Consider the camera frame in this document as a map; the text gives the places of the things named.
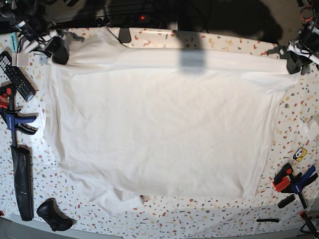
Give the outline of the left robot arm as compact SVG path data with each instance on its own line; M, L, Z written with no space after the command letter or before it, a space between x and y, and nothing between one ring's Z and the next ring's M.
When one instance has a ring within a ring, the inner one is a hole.
M304 27L298 31L296 39L289 41L288 46L278 45L266 51L267 55L278 54L287 61L290 74L306 74L311 63L319 65L319 2L317 0L299 0L300 12Z

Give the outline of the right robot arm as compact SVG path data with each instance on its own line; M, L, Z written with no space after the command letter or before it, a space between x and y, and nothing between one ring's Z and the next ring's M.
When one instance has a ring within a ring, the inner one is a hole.
M43 18L44 9L37 0L2 0L1 17L13 20L14 28L29 41L23 53L39 51L57 64L65 65L69 59L62 30L52 29L53 22Z

